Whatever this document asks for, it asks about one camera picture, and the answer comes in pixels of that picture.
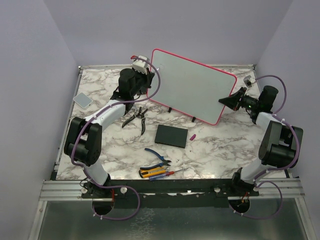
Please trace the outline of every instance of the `screwdriver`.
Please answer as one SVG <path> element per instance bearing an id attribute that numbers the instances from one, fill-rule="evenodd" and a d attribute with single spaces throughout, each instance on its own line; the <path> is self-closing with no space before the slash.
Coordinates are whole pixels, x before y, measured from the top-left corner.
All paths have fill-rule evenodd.
<path id="1" fill-rule="evenodd" d="M 180 169 L 180 170 L 178 170 L 178 171 L 168 171 L 168 172 L 166 172 L 166 173 L 162 173 L 162 174 L 159 174 L 159 175 L 151 176 L 151 177 L 149 177 L 149 180 L 150 180 L 150 181 L 153 181 L 153 180 L 157 180 L 157 179 L 163 179 L 163 178 L 165 178 L 166 176 L 170 176 L 170 175 L 172 175 L 172 174 L 175 174 L 175 173 L 177 173 L 177 172 L 184 171 L 184 170 L 187 170 L 187 169 L 184 168 L 184 169 Z"/>
<path id="2" fill-rule="evenodd" d="M 150 170 L 139 170 L 139 175 L 141 178 L 148 178 L 151 176 L 155 176 L 155 175 L 159 175 L 159 174 L 164 174 L 167 172 L 167 168 L 166 167 L 157 167 L 157 168 L 153 168 Z"/>

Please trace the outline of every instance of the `purple wall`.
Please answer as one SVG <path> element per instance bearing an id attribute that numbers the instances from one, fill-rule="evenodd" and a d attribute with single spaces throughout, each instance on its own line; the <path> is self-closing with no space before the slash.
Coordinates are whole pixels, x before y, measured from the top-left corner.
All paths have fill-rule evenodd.
<path id="1" fill-rule="evenodd" d="M 79 65 L 161 48 L 208 64 L 256 64 L 292 0 L 44 0 Z"/>
<path id="2" fill-rule="evenodd" d="M 78 68 L 42 0 L 0 3 L 0 235 L 28 239 Z"/>
<path id="3" fill-rule="evenodd" d="M 258 65 L 258 76 L 274 74 L 283 78 L 287 101 L 280 117 L 303 128 L 299 162 L 294 168 L 306 195 L 306 203 L 320 239 L 320 1 L 294 0 Z M 282 89 L 273 79 L 261 82 Z M 277 97 L 279 107 L 283 91 Z"/>

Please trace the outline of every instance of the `marble table surface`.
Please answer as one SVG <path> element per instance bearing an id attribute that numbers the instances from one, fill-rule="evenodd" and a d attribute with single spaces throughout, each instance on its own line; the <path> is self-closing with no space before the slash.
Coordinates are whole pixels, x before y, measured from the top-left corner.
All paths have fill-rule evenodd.
<path id="1" fill-rule="evenodd" d="M 118 86 L 119 72 L 123 67 L 115 69 L 85 69 L 82 73 L 78 93 L 89 96 L 93 103 L 87 109 L 74 104 L 71 119 L 84 118 L 103 107 Z M 251 68 L 233 67 L 221 68 L 237 76 L 236 92 L 244 87 L 244 77 L 254 72 Z M 258 97 L 260 92 L 256 84 L 249 90 L 252 97 Z M 253 124 L 241 108 L 234 112 L 224 109 L 220 122 L 211 126 L 150 100 L 136 103 L 137 108 L 148 108 L 145 114 L 146 130 L 141 136 L 141 120 L 135 119 L 125 128 L 123 122 L 133 114 L 118 119 L 102 133 L 102 151 L 99 160 L 111 179 L 141 179 L 138 170 L 142 166 L 152 166 L 160 162 L 144 148 L 150 148 L 171 160 L 170 170 L 187 170 L 171 175 L 168 179 L 220 179 L 231 178 L 233 173 L 250 164 L 257 156 L 264 133 Z M 188 129 L 185 149 L 155 143 L 158 124 Z M 268 175 L 271 178 L 284 178 L 283 172 Z M 62 153 L 57 173 L 57 180 L 81 180 L 85 175 L 80 167 L 71 164 L 69 156 Z"/>

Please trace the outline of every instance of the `glass panel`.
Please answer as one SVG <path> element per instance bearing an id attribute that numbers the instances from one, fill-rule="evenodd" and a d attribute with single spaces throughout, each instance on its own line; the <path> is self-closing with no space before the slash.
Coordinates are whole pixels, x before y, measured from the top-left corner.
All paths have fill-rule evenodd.
<path id="1" fill-rule="evenodd" d="M 251 201 L 248 214 L 268 216 L 279 202 Z M 132 209 L 114 209 L 124 216 Z M 229 208 L 142 208 L 125 221 L 93 217 L 91 202 L 48 202 L 40 240 L 307 240 L 296 202 L 286 199 L 277 217 L 252 220 Z"/>

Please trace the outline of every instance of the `black-handled pliers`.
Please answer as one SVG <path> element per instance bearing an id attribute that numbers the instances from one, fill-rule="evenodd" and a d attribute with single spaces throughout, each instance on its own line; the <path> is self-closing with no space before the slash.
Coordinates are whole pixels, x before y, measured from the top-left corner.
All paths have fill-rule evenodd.
<path id="1" fill-rule="evenodd" d="M 148 108 L 142 112 L 142 108 L 139 108 L 139 112 L 138 114 L 133 114 L 129 119 L 127 119 L 123 124 L 122 124 L 122 128 L 124 128 L 125 125 L 127 125 L 128 123 L 130 123 L 133 119 L 138 118 L 141 119 L 141 125 L 142 125 L 142 129 L 141 129 L 141 136 L 145 133 L 146 130 L 146 117 L 145 117 L 145 113 L 148 111 Z"/>
<path id="2" fill-rule="evenodd" d="M 165 157 L 164 156 L 160 156 L 159 153 L 157 153 L 156 151 L 150 149 L 150 148 L 145 148 L 144 150 L 150 152 L 150 153 L 153 153 L 154 155 L 156 155 L 162 162 L 161 163 L 158 163 L 154 166 L 148 166 L 148 167 L 140 167 L 140 170 L 151 170 L 151 169 L 155 169 L 157 167 L 162 167 L 163 165 L 166 165 L 166 166 L 171 166 L 169 163 L 171 163 L 170 160 L 165 160 Z"/>

